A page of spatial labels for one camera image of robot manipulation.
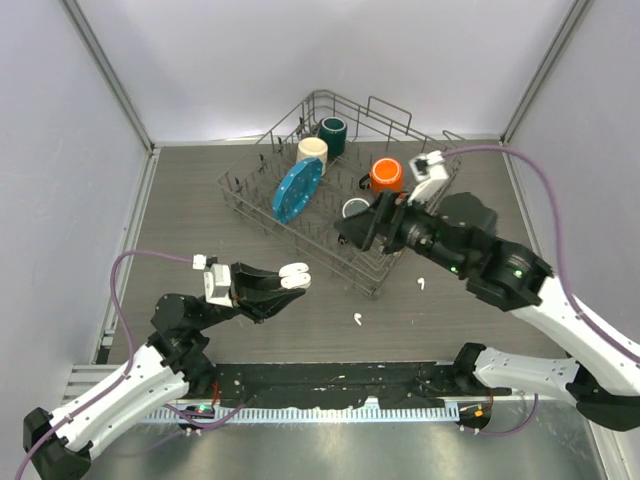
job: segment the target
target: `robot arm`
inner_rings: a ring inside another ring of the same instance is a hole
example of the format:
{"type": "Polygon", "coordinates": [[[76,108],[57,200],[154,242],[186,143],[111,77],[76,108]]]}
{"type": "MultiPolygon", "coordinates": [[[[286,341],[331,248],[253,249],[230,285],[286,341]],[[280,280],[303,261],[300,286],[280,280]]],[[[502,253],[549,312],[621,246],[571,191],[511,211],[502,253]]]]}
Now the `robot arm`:
{"type": "MultiPolygon", "coordinates": [[[[496,236],[496,213],[476,197],[450,195],[436,213],[427,212],[443,178],[439,152],[420,155],[410,166],[420,182],[416,189],[410,195],[381,193],[368,210],[335,223],[341,235],[362,250],[377,235],[384,237],[385,253],[412,249],[465,280],[479,300],[530,323],[572,355],[547,360],[469,343],[454,362],[461,391],[506,387],[535,392],[567,401],[614,430],[640,426],[640,365],[576,314],[544,260],[496,236]]],[[[635,342],[575,300],[597,328],[640,353],[635,342]]]]}
{"type": "MultiPolygon", "coordinates": [[[[216,381],[216,368],[203,353],[209,339],[201,330],[240,314],[262,323],[302,296],[311,283],[303,263],[270,272],[196,255],[193,266],[204,270],[205,295],[160,298],[151,320],[156,331],[135,352],[129,374],[34,454],[32,462],[43,480],[82,478],[91,461],[140,419],[184,396],[202,397],[216,381]]],[[[51,413],[41,408],[29,413],[24,419],[25,450],[123,377],[125,367],[51,413]]]]}

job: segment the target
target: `white wall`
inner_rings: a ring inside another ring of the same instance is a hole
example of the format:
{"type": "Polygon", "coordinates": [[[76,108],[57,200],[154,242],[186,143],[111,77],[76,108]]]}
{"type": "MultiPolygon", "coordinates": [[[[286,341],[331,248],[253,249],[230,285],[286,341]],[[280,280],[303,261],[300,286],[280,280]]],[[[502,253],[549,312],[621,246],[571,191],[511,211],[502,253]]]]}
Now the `white wall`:
{"type": "Polygon", "coordinates": [[[23,416],[58,406],[91,359],[145,152],[58,2],[0,2],[0,45],[0,471],[13,478],[23,416]]]}
{"type": "Polygon", "coordinates": [[[82,0],[151,137],[254,135],[313,89],[503,133],[571,0],[82,0]]]}
{"type": "MultiPolygon", "coordinates": [[[[538,160],[558,190],[576,293],[640,341],[640,4],[593,3],[513,146],[538,160]]],[[[528,169],[521,174],[535,231],[551,256],[542,186],[528,169]]],[[[635,443],[630,460],[640,457],[640,431],[621,438],[635,443]]]]}

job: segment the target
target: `orange mug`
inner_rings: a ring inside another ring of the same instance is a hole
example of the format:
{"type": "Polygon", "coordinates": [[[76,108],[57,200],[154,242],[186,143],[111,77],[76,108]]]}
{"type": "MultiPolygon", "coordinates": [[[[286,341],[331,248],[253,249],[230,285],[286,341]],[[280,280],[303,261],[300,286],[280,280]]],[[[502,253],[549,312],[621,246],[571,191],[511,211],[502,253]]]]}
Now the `orange mug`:
{"type": "Polygon", "coordinates": [[[376,160],[369,173],[360,179],[358,186],[363,190],[370,188],[376,195],[383,190],[402,192],[402,165],[391,157],[376,160]]]}

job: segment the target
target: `dark green mug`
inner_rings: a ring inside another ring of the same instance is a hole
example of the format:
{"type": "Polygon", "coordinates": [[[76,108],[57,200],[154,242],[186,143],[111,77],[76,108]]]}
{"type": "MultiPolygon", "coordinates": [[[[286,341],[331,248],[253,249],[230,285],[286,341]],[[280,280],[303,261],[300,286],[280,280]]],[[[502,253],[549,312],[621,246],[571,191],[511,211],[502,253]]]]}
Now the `dark green mug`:
{"type": "Polygon", "coordinates": [[[338,117],[323,118],[320,122],[318,138],[324,140],[329,147],[329,157],[339,157],[344,153],[347,144],[347,123],[338,117]]]}

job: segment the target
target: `cable connector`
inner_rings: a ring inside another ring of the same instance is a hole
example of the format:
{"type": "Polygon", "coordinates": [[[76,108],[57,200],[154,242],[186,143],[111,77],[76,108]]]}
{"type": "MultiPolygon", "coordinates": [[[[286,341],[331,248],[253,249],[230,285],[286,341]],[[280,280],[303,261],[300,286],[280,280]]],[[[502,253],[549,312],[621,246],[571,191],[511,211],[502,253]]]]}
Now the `cable connector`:
{"type": "Polygon", "coordinates": [[[193,269],[194,270],[204,270],[207,268],[207,256],[196,254],[193,256],[193,269]]]}

